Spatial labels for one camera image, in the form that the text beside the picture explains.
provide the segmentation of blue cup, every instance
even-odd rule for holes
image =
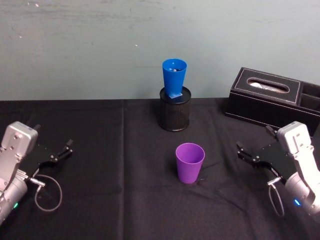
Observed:
[[[164,91],[170,98],[182,95],[187,63],[181,59],[170,58],[162,63]]]

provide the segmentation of purple plastic cup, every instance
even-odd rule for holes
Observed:
[[[197,180],[201,165],[205,159],[205,151],[197,144],[186,142],[175,150],[178,177],[185,184]]]

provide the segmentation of table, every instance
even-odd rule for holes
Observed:
[[[74,140],[72,158],[52,175],[63,190],[60,208],[39,210],[31,187],[0,239],[320,239],[320,224],[281,184],[285,216],[276,216],[265,172],[239,160],[235,145],[258,150],[275,140],[261,126],[224,116],[227,102],[192,99],[181,132],[158,126],[158,99],[0,102],[1,137],[21,121],[41,124],[38,143],[54,151]],[[184,142],[206,154],[191,185],[177,177],[175,149]]]

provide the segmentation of wall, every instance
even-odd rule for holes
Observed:
[[[243,67],[320,84],[318,0],[1,0],[0,100],[158,98],[188,63],[195,98]]]

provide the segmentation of black leather tissue box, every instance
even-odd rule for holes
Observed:
[[[225,114],[276,129],[298,121],[313,136],[320,123],[320,86],[242,67]]]

